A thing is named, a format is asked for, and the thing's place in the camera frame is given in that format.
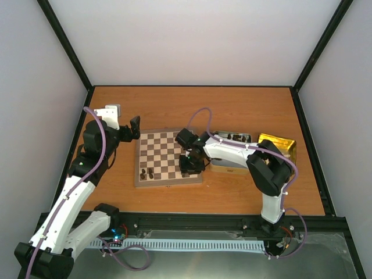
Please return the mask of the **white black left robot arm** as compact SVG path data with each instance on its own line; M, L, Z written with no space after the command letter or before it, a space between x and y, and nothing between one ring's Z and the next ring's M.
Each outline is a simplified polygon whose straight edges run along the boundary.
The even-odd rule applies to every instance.
M96 117L83 132L65 185L48 217L28 243L19 243L15 257L25 278L68 278L80 253L99 234L120 230L119 210L100 203L77 228L73 224L87 198L111 168L121 142L140 138L140 117L121 126L115 117Z

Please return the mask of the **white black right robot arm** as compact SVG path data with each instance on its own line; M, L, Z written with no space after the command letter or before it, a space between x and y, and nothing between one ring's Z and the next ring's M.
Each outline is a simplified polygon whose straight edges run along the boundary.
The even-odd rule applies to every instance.
M182 174L201 174L206 161L220 159L249 170L256 188L262 193L260 226L266 234L274 234L285 216L284 195L298 175L295 164L270 141L236 142L204 132L198 136L184 128L175 137L185 155L179 158Z

